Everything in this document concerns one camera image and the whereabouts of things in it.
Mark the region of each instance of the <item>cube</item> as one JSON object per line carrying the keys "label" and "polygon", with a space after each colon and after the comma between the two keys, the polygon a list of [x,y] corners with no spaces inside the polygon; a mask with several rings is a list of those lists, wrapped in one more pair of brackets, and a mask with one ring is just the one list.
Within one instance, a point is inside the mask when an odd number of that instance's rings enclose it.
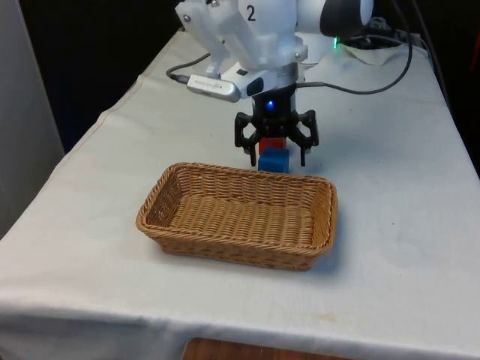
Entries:
{"label": "cube", "polygon": [[290,151],[285,148],[267,147],[263,150],[263,153],[258,160],[258,170],[287,174],[289,171],[289,164]]}

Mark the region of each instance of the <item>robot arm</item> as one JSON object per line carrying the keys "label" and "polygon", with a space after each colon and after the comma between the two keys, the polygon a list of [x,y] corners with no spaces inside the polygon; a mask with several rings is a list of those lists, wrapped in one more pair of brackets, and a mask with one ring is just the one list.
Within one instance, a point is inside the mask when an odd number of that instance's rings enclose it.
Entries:
{"label": "robot arm", "polygon": [[[224,101],[253,98],[253,115],[235,119],[235,145],[257,162],[263,138],[290,138],[305,154],[319,145],[316,114],[296,112],[298,63],[308,48],[296,32],[354,35],[371,17],[373,0],[185,0],[176,11],[184,27],[211,53],[205,73],[190,76],[192,92]],[[228,55],[238,62],[220,74]],[[252,124],[255,131],[245,137]],[[303,124],[310,130],[305,136]]]}
{"label": "robot arm", "polygon": [[[193,75],[187,87],[236,102],[290,86],[298,79],[296,65],[308,57],[296,32],[353,35],[372,10],[373,0],[185,0],[178,17],[211,53],[205,73]],[[220,74],[229,56],[238,63]]]}

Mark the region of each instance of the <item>table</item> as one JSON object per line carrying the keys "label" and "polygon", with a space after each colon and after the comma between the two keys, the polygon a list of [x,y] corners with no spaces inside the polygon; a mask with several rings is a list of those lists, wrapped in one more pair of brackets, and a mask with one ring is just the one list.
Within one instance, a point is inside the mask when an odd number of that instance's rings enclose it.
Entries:
{"label": "table", "polygon": [[181,360],[349,360],[329,355],[273,349],[244,343],[196,338],[188,341]]}
{"label": "table", "polygon": [[[178,359],[216,338],[357,359],[480,357],[480,186],[428,60],[359,97],[298,90],[321,144],[301,168],[338,188],[336,244],[306,273],[169,256],[134,220],[180,161],[249,168],[236,105],[189,93],[170,66],[203,54],[178,33],[105,112],[0,241],[0,354],[9,359]],[[406,61],[343,51],[307,80],[376,89]]]}

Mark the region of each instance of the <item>wall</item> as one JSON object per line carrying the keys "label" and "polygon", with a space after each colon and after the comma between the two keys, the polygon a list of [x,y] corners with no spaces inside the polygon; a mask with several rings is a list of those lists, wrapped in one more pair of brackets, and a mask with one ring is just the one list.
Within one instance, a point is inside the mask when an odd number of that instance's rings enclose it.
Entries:
{"label": "wall", "polygon": [[16,0],[0,0],[0,238],[63,149]]}
{"label": "wall", "polygon": [[65,151],[179,28],[178,0],[19,1]]}

